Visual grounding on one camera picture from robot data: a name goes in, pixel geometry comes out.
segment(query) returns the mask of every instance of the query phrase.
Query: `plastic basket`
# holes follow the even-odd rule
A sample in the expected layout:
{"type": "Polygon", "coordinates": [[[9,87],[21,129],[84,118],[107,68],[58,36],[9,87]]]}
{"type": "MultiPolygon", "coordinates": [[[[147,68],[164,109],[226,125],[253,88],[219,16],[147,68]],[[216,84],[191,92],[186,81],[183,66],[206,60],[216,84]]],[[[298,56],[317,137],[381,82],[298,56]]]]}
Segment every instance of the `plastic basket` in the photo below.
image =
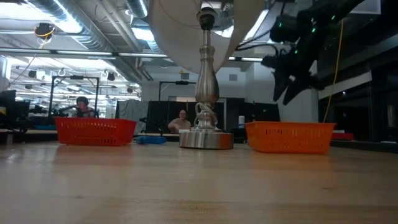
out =
{"type": "Polygon", "coordinates": [[[259,152],[324,154],[329,151],[333,123],[246,123],[249,145],[259,152]]]}
{"type": "Polygon", "coordinates": [[[55,118],[61,144],[123,146],[130,144],[136,122],[126,119],[55,118]]]}

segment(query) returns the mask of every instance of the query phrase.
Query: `man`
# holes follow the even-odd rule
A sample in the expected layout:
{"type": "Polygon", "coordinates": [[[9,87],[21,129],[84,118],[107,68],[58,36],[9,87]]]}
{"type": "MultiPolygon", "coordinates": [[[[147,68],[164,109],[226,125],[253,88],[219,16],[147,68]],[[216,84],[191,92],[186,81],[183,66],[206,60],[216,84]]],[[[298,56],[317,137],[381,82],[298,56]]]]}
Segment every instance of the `man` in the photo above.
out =
{"type": "Polygon", "coordinates": [[[73,115],[74,117],[79,118],[94,118],[95,113],[94,109],[88,106],[88,99],[84,96],[79,96],[76,99],[77,109],[76,113],[73,115]]]}
{"type": "Polygon", "coordinates": [[[190,129],[191,122],[187,121],[187,111],[182,109],[179,114],[179,118],[175,118],[168,125],[172,133],[179,133],[180,129],[190,129]]]}

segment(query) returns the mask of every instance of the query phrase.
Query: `silver lamp base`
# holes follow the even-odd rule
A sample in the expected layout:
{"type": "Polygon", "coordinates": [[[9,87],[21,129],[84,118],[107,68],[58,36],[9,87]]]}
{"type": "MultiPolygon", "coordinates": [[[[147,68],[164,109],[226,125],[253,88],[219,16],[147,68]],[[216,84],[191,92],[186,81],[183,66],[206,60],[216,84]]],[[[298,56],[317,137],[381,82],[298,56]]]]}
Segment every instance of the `silver lamp base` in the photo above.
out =
{"type": "Polygon", "coordinates": [[[233,149],[234,135],[209,131],[180,133],[180,147],[192,149],[233,149]]]}

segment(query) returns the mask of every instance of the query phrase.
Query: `desk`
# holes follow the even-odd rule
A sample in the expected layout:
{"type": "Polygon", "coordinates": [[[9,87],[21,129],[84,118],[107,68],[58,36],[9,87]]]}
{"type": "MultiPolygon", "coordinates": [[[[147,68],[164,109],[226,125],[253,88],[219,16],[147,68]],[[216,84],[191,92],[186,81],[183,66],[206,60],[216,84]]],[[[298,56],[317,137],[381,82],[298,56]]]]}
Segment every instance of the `desk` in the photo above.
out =
{"type": "Polygon", "coordinates": [[[397,223],[398,155],[15,144],[2,223],[397,223]]]}
{"type": "Polygon", "coordinates": [[[7,129],[0,129],[0,143],[12,144],[21,142],[39,142],[58,140],[57,131],[29,129],[25,134],[13,133],[7,129]]]}

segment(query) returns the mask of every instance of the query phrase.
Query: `red basket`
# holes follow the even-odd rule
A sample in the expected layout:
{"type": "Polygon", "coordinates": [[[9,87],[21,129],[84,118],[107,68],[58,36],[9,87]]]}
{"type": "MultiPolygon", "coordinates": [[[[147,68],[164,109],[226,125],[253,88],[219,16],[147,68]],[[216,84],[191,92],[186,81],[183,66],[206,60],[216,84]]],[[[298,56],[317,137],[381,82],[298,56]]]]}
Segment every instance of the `red basket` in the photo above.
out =
{"type": "Polygon", "coordinates": [[[324,154],[335,124],[256,121],[245,126],[249,145],[256,151],[324,154]]]}
{"type": "Polygon", "coordinates": [[[123,146],[130,144],[135,121],[126,119],[55,118],[61,144],[123,146]]]}

